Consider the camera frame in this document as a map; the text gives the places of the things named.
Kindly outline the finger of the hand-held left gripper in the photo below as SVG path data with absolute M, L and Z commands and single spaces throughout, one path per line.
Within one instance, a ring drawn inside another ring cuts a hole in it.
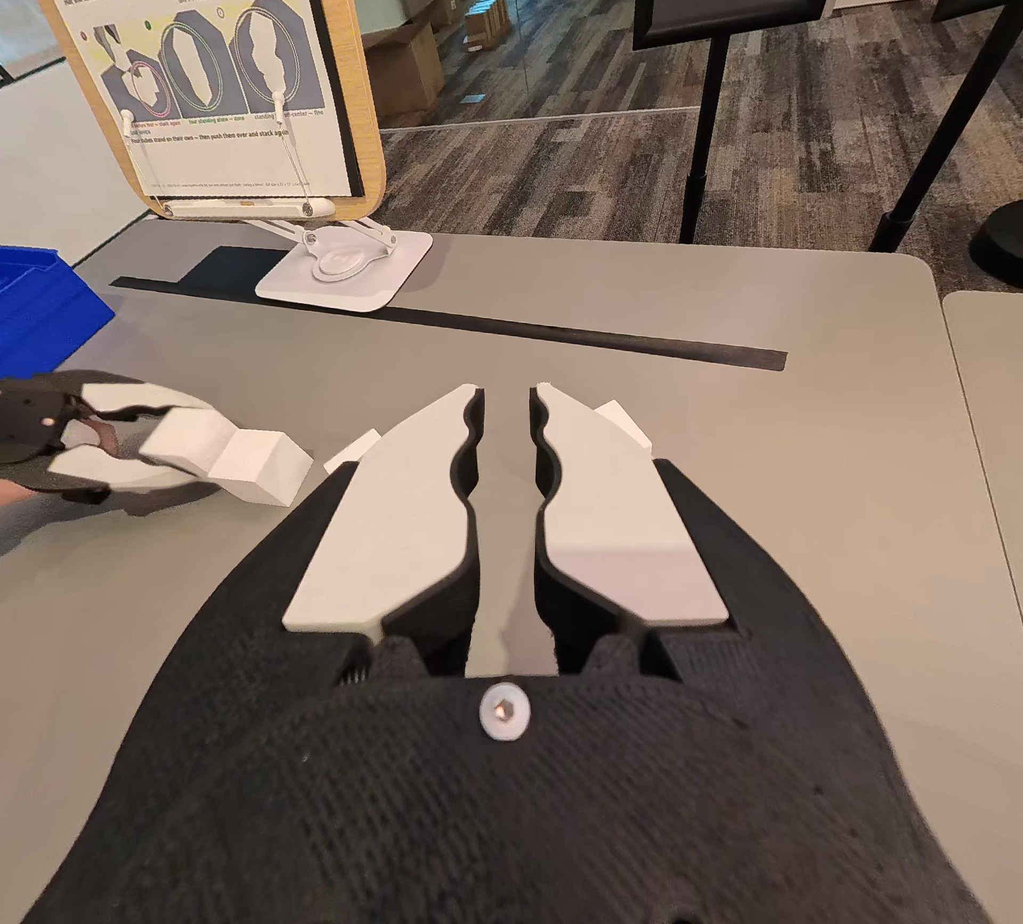
M 63 448 L 47 452 L 46 457 L 46 479 L 63 495 L 149 495 L 187 487 L 218 492 L 214 481 L 177 466 L 116 457 L 97 445 Z
M 79 400 L 80 420 L 158 417 L 175 408 L 215 411 L 196 397 L 151 383 L 86 383 Z

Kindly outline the white foam cube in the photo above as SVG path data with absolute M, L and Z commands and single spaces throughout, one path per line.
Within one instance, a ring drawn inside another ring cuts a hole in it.
M 249 504 L 288 508 L 312 465 L 313 458 L 284 433 L 238 429 L 206 479 Z
M 370 429 L 346 445 L 342 450 L 323 463 L 323 468 L 327 475 L 331 475 L 345 463 L 360 463 L 366 452 L 380 440 L 380 433 L 376 429 Z
M 139 457 L 207 479 L 239 428 L 212 408 L 174 407 L 139 447 Z
M 627 434 L 640 448 L 644 449 L 648 457 L 653 457 L 651 439 L 646 436 L 642 428 L 635 423 L 635 420 L 629 415 L 616 399 L 609 400 L 602 406 L 595 407 L 595 412 Z

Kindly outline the blue plastic bin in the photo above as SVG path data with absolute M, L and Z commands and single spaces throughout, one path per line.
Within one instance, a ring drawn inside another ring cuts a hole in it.
M 57 369 L 115 314 L 58 252 L 1 248 L 1 377 Z

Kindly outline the person's left hand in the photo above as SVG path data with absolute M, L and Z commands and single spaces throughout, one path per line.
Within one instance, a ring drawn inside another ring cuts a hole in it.
M 119 440 L 112 424 L 102 419 L 72 420 L 60 441 L 50 445 L 40 456 L 1 466 L 1 508 L 23 504 L 38 496 L 58 496 L 80 504 L 99 504 L 109 496 L 109 487 L 89 485 L 72 487 L 50 479 L 49 467 L 56 456 L 79 446 L 97 447 L 110 456 L 119 454 Z

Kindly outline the stack of cardboard boxes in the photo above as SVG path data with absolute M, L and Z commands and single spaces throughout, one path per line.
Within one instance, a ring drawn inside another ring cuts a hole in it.
M 437 33 L 456 27 L 460 0 L 359 0 L 362 44 L 382 120 L 431 111 L 446 84 Z

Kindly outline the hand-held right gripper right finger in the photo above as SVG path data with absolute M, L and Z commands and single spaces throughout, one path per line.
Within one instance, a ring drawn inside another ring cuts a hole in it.
M 542 382 L 530 391 L 542 503 L 534 603 L 563 675 L 605 636 L 656 660 L 664 631 L 725 626 L 729 611 L 669 489 L 671 464 L 648 457 L 595 407 Z

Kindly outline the printed instruction sheet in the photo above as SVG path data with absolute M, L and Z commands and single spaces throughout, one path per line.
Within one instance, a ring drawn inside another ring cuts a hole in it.
M 50 0 L 149 201 L 360 199 L 322 0 Z

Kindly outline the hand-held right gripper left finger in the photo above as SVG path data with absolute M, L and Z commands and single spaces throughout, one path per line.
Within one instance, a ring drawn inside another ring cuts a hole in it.
M 368 447 L 283 614 L 286 631 L 408 639 L 431 675 L 465 675 L 484 411 L 484 390 L 462 384 Z

